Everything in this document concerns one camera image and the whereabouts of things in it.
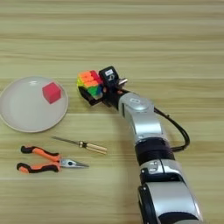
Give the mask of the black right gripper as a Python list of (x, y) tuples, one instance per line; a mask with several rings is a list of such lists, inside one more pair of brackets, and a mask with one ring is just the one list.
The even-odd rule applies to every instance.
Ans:
[(118, 109), (120, 98), (128, 93), (123, 86), (128, 80), (126, 78), (117, 80), (103, 80), (103, 97), (102, 95), (92, 96), (85, 87), (78, 87), (80, 95), (91, 105), (94, 106), (103, 102), (108, 107)]

